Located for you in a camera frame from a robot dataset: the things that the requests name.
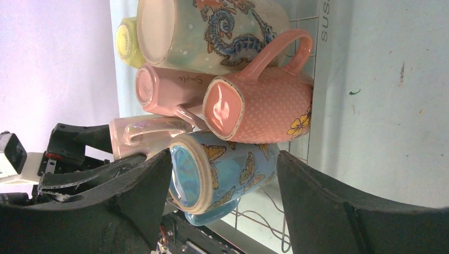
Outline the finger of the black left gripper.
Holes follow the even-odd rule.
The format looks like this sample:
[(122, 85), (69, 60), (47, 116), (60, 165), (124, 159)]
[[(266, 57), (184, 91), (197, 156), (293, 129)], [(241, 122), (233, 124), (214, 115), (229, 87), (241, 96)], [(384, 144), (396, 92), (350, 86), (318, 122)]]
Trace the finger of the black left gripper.
[(75, 136), (74, 141), (107, 153), (112, 153), (110, 128), (107, 124), (82, 127), (82, 130)]
[(145, 160), (145, 155), (136, 154), (95, 169), (65, 174), (44, 174), (37, 190), (39, 193), (50, 195), (74, 196), (136, 168)]

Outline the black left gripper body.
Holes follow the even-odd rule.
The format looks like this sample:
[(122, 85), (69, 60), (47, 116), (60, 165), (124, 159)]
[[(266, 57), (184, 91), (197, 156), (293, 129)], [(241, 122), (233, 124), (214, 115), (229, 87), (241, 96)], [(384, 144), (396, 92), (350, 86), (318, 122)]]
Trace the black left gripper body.
[(86, 145), (74, 141), (84, 126), (58, 123), (51, 132), (49, 143), (39, 168), (40, 177), (45, 173), (65, 174), (95, 169), (109, 163), (86, 155)]

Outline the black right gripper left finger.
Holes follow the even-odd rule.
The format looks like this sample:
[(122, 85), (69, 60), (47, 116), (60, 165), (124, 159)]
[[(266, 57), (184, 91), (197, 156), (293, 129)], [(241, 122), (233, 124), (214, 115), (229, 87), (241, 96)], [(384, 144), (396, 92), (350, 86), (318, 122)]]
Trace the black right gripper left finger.
[(170, 151), (109, 165), (125, 173), (64, 202), (1, 205), (1, 253), (151, 253), (172, 173)]

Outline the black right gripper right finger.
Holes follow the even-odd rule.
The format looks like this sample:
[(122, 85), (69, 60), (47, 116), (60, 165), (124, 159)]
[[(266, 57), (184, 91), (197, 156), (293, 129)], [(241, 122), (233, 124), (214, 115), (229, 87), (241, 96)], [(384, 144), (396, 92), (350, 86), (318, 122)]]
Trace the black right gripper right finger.
[(448, 208), (381, 198), (281, 151), (277, 178), (294, 253), (448, 253)]

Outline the iridescent pale pink mug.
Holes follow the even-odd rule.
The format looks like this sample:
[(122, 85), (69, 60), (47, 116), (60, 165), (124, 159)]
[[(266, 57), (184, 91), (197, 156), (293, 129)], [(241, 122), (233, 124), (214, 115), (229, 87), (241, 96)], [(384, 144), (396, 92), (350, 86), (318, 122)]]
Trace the iridescent pale pink mug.
[(177, 117), (142, 115), (117, 118), (109, 123), (115, 160), (135, 154), (151, 158), (168, 147), (173, 137), (192, 132), (193, 127)]

